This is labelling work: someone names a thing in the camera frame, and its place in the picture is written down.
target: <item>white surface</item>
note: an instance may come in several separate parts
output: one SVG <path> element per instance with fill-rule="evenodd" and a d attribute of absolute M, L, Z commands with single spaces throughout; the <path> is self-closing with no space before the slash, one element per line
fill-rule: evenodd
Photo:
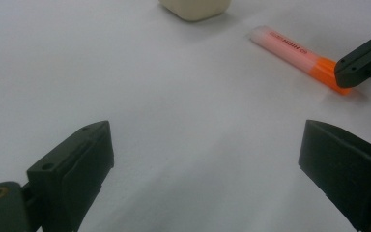
<path fill-rule="evenodd" d="M 116 166 L 80 231 L 355 231 L 297 165 L 306 119 L 371 142 L 371 80 L 341 97 L 249 40 L 338 60 L 371 1 L 235 0 L 186 23 L 153 0 L 0 1 L 0 182 L 109 120 Z"/>

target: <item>white table surface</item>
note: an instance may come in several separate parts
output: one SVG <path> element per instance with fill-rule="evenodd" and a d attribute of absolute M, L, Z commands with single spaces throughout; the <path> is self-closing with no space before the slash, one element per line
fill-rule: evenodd
<path fill-rule="evenodd" d="M 198 23 L 157 0 L 0 1 L 0 182 L 108 120 L 116 165 L 79 231 L 355 231 L 298 157 L 306 119 L 371 142 L 371 79 L 339 96 L 259 25 L 338 60 L 371 39 L 371 1 L 233 0 Z"/>

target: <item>highlighter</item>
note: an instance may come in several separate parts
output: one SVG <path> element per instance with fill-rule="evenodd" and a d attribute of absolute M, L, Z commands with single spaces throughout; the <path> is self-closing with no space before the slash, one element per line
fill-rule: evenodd
<path fill-rule="evenodd" d="M 337 93 L 346 95 L 351 91 L 351 89 L 342 89 L 337 86 L 334 74 L 336 62 L 317 55 L 268 26 L 254 28 L 250 37 L 256 44 L 324 83 Z"/>

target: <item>white block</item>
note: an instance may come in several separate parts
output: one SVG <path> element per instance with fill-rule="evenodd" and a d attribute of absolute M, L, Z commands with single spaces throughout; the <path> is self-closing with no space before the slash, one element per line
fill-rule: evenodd
<path fill-rule="evenodd" d="M 225 12 L 231 0 L 159 0 L 159 2 L 184 20 L 198 21 Z"/>

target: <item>orange highlighter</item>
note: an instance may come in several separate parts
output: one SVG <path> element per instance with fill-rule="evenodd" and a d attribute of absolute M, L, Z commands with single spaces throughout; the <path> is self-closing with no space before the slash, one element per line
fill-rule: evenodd
<path fill-rule="evenodd" d="M 351 91 L 351 89 L 342 89 L 337 86 L 334 74 L 336 62 L 317 55 L 304 46 L 272 30 L 270 27 L 260 26 L 254 28 L 251 33 L 251 40 L 321 81 L 337 93 L 346 95 Z"/>

